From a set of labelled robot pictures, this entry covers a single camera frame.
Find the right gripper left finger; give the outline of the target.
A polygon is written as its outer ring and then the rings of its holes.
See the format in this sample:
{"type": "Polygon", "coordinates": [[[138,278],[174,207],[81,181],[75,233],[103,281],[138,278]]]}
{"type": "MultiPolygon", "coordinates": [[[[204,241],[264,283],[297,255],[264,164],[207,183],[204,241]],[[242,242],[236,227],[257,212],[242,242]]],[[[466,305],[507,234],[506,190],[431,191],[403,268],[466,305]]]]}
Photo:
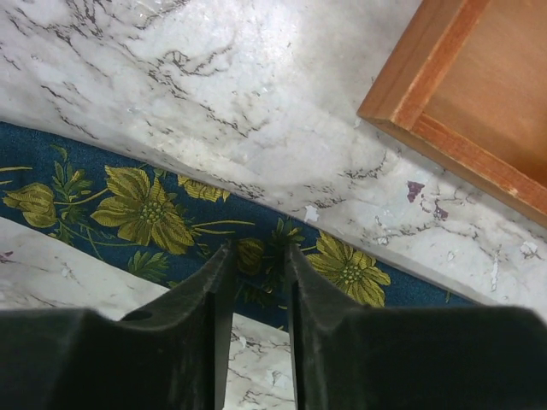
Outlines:
{"type": "Polygon", "coordinates": [[[4,409],[221,409],[234,312],[234,247],[112,320],[89,308],[1,314],[4,409]]]}

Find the navy yellow floral tie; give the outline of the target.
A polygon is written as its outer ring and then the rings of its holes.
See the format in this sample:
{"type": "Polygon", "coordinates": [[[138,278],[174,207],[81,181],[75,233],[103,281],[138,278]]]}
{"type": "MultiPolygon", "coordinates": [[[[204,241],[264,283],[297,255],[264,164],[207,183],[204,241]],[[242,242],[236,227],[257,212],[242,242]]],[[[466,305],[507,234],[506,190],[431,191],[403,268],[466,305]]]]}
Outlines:
{"type": "Polygon", "coordinates": [[[2,123],[1,215],[168,288],[232,242],[236,310],[288,327],[285,248],[376,308],[467,301],[287,215],[226,190],[47,132],[2,123]]]}

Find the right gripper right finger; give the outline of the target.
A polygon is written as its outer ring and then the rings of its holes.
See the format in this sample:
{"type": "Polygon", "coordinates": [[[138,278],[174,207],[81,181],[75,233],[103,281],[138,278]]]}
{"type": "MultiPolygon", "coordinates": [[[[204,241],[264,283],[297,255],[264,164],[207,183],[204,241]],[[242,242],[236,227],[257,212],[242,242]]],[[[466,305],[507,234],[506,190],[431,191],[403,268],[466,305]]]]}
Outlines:
{"type": "Polygon", "coordinates": [[[522,307],[376,308],[285,252],[299,409],[543,409],[546,325],[522,307]]]}

